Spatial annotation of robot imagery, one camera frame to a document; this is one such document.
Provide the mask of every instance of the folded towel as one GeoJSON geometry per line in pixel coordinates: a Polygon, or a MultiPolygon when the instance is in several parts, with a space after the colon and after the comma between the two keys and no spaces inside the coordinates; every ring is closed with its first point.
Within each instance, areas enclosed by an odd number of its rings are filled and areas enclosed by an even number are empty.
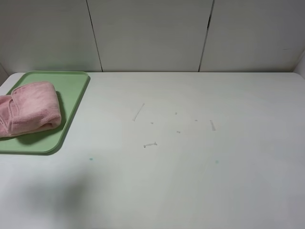
{"type": "Polygon", "coordinates": [[[54,129],[61,113],[54,86],[36,82],[0,96],[0,137],[18,136],[54,129]]]}

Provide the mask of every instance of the table surface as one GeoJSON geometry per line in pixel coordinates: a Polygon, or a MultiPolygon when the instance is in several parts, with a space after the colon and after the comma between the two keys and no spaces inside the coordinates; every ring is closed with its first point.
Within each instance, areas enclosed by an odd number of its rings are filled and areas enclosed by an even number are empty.
{"type": "Polygon", "coordinates": [[[0,155],[0,228],[304,228],[301,76],[89,76],[57,153],[0,155]]]}

